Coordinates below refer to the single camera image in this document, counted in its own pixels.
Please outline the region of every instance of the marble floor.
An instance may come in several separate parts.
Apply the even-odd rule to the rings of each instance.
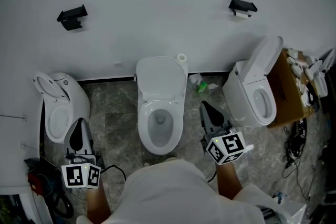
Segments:
[[[183,133],[178,146],[171,154],[193,163],[206,178],[211,178],[215,165],[209,155],[203,154],[199,142],[204,134],[199,117],[200,103],[206,100],[219,105],[228,113],[229,109],[221,90],[226,77],[208,76],[204,77],[204,80],[207,83],[215,83],[219,87],[197,94],[196,85],[188,82]],[[136,82],[85,84],[83,88],[91,103],[89,124],[94,147],[103,156],[106,166],[115,164],[124,170],[126,176],[129,176],[140,169],[144,161],[158,163],[166,159],[167,156],[157,157],[150,154],[140,141],[137,127]],[[237,126],[237,129],[242,131],[246,144],[254,144],[255,148],[244,154],[234,164],[243,185],[254,183],[271,196],[281,191],[288,194],[292,200],[306,202],[307,213],[312,213],[323,195],[325,169],[318,158],[330,137],[331,129],[328,118],[321,110],[309,116],[307,122],[307,143],[301,157],[298,181],[304,194],[307,195],[313,177],[311,165],[316,167],[309,202],[304,200],[297,186],[296,172],[286,179],[282,178],[286,163],[284,142],[288,138],[283,127],[268,129]],[[45,136],[45,152],[46,157],[54,164],[59,167],[63,164],[64,146],[52,143],[47,136]],[[290,169],[285,171],[285,175],[290,172]],[[102,174],[102,180],[109,205],[112,210],[115,210],[123,191],[123,176],[119,170],[111,168]],[[217,190],[216,179],[211,182],[211,186]],[[85,190],[73,190],[71,194],[67,193],[75,211],[74,217],[66,220],[67,223],[75,223],[77,216],[86,214],[85,193]]]

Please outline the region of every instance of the toilet paper holder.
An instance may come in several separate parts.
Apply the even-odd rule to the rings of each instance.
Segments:
[[[229,5],[229,9],[232,10],[234,16],[237,16],[236,10],[240,10],[242,12],[257,12],[257,7],[251,2],[246,2],[242,0],[231,0],[231,3]]]
[[[87,16],[87,15],[88,13],[84,5],[82,5],[81,7],[67,10],[66,12],[62,11],[58,16],[57,21],[61,22],[61,24],[67,31],[70,31],[70,30],[82,28],[82,25],[80,21],[78,20],[78,18]]]

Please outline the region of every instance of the white toilet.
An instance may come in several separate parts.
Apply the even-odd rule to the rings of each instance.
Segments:
[[[266,37],[252,57],[237,62],[223,86],[231,114],[238,124],[260,127],[270,124],[277,114],[272,90],[266,75],[283,48],[282,37]]]
[[[44,98],[45,128],[51,141],[63,143],[69,128],[76,120],[83,118],[89,121],[89,99],[71,76],[64,73],[48,76],[36,72],[33,82]]]
[[[143,145],[155,155],[171,152],[183,130],[188,68],[186,57],[141,59],[138,81],[138,129]]]

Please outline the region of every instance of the green object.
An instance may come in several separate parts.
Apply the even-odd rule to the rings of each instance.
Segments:
[[[208,87],[208,84],[206,84],[205,82],[202,82],[197,89],[197,93],[202,93],[204,92],[204,90],[206,89],[206,87]]]

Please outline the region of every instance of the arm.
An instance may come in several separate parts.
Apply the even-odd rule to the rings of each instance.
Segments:
[[[232,163],[216,165],[218,192],[220,195],[233,199],[243,187],[237,177]]]
[[[93,224],[101,224],[111,215],[109,204],[106,200],[104,186],[102,181],[99,181],[98,189],[88,189],[86,192],[88,219]]]

